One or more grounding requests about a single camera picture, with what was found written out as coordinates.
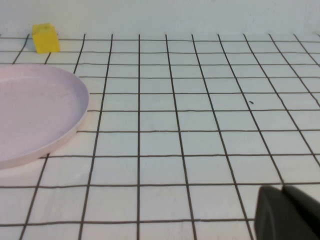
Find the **yellow cube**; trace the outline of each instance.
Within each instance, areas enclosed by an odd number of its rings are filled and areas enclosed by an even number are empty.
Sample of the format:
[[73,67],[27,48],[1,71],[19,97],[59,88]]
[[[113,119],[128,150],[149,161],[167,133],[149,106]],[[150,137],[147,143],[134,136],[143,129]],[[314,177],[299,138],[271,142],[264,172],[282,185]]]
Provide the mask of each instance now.
[[33,25],[32,38],[38,54],[60,52],[56,29],[50,23]]

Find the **white backdrop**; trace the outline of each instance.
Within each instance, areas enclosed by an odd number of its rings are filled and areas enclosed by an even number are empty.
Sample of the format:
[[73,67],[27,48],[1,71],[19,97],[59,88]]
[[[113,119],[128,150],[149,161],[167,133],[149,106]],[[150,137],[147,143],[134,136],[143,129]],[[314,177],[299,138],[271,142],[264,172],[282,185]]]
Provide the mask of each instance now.
[[60,36],[320,32],[320,0],[0,0],[0,33]]

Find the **grid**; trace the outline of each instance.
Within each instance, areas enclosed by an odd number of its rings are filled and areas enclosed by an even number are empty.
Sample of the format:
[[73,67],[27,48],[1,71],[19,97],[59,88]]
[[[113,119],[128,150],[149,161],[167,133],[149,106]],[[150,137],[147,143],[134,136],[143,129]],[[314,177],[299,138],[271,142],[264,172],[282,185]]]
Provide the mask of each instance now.
[[1,239],[253,240],[260,186],[320,200],[320,36],[60,44],[0,36],[0,66],[56,66],[90,92],[69,143],[0,171]]

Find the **white surface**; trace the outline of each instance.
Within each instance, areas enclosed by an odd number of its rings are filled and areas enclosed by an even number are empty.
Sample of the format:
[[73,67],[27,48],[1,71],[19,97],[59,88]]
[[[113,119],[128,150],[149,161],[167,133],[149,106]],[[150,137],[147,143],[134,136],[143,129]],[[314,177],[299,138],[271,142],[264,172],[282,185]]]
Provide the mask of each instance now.
[[1,1],[0,33],[27,35],[50,22],[62,37],[106,33],[313,33],[320,31],[317,0],[19,0]]

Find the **pink plate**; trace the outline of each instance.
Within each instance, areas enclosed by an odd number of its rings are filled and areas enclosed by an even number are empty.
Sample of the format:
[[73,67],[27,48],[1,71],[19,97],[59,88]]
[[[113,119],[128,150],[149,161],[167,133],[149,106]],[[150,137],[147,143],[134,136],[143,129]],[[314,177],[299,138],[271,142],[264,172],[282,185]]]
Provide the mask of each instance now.
[[0,68],[0,169],[26,164],[65,144],[84,119],[85,84],[47,65]]

